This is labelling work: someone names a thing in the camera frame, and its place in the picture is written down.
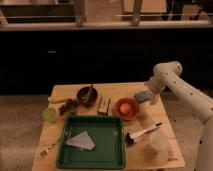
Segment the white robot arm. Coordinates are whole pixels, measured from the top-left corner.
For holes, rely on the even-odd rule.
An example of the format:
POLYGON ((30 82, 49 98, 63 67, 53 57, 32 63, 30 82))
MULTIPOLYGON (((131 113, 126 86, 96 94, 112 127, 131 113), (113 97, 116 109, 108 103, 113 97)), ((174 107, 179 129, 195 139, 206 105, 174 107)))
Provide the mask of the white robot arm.
POLYGON ((203 123, 194 171, 213 171, 213 99, 180 78, 182 65, 178 61, 158 63, 147 81, 150 104, 158 101, 168 87, 185 105, 194 110, 203 123))

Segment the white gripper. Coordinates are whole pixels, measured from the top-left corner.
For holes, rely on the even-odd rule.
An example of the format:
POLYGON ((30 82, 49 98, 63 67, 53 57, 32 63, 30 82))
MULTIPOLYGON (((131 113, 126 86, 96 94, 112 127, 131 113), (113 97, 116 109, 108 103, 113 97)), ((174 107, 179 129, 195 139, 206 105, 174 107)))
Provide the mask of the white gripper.
POLYGON ((147 82, 149 90, 153 93, 150 95, 150 104, 155 105, 159 100, 159 95, 164 89, 165 85, 156 77, 151 77, 147 82))

